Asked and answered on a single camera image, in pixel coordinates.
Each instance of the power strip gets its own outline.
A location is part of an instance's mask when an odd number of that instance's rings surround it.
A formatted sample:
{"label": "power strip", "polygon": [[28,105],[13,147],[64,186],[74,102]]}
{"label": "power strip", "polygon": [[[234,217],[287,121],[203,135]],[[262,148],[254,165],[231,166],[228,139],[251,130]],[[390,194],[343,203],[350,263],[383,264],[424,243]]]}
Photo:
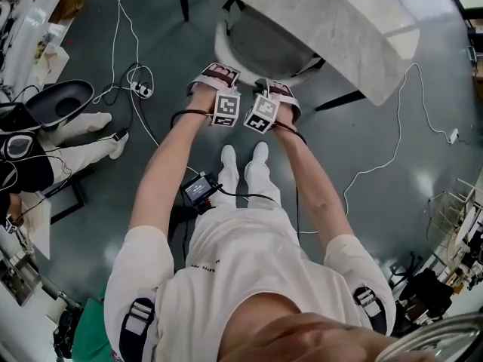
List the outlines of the power strip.
{"label": "power strip", "polygon": [[137,95],[139,95],[144,100],[147,100],[152,96],[152,90],[145,86],[144,84],[140,84],[137,81],[133,81],[131,83],[131,90],[134,91]]}
{"label": "power strip", "polygon": [[453,131],[451,131],[451,134],[450,134],[449,143],[453,145],[454,141],[456,141],[456,138],[458,138],[458,129],[453,129]]}

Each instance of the black wrist band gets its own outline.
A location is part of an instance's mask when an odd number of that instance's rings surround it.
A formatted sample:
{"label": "black wrist band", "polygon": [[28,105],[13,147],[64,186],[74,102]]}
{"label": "black wrist band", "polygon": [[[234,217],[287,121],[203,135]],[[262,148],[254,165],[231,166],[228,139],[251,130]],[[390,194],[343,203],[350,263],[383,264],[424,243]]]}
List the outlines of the black wrist band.
{"label": "black wrist band", "polygon": [[291,127],[287,126],[286,124],[282,124],[281,122],[279,121],[275,121],[275,123],[273,124],[273,126],[279,126],[279,127],[282,127],[286,130],[289,130],[291,131],[292,133],[294,133],[296,136],[298,136],[302,141],[303,143],[307,144],[307,141],[305,141],[305,138],[303,138],[303,135],[300,134],[298,131],[292,129]]}
{"label": "black wrist band", "polygon": [[194,109],[188,109],[188,110],[181,110],[180,112],[175,112],[173,116],[171,117],[171,123],[170,123],[170,129],[173,128],[174,126],[174,121],[176,120],[177,117],[179,117],[182,114],[200,114],[200,115],[205,115],[209,116],[211,115],[209,112],[206,112],[204,110],[194,110]]}

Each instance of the display screen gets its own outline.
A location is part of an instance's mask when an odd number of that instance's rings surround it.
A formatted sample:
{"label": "display screen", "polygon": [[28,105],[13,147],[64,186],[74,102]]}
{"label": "display screen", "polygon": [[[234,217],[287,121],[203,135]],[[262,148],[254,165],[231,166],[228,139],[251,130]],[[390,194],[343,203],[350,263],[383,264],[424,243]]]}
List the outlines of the display screen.
{"label": "display screen", "polygon": [[202,177],[197,180],[195,183],[188,186],[185,189],[185,193],[188,195],[190,201],[195,203],[201,196],[208,193],[211,190],[210,183],[206,180],[206,178]]}

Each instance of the hand-mounted device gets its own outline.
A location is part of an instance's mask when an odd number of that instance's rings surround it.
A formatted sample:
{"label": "hand-mounted device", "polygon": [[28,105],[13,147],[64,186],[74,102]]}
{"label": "hand-mounted device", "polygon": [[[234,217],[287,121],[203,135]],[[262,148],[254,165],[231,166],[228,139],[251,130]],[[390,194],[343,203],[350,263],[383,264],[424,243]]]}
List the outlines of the hand-mounted device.
{"label": "hand-mounted device", "polygon": [[215,180],[213,174],[205,174],[205,172],[201,172],[186,185],[181,186],[181,191],[199,214],[211,209],[210,196],[219,189],[221,185]]}

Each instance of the white table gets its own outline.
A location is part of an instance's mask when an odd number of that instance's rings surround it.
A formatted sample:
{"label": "white table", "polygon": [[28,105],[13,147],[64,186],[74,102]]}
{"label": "white table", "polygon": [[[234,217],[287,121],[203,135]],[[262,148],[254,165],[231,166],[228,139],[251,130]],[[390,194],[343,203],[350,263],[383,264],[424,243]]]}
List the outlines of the white table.
{"label": "white table", "polygon": [[344,103],[367,97],[382,105],[401,82],[420,37],[415,21],[398,0],[242,1],[285,28],[353,83],[360,93],[350,94]]}

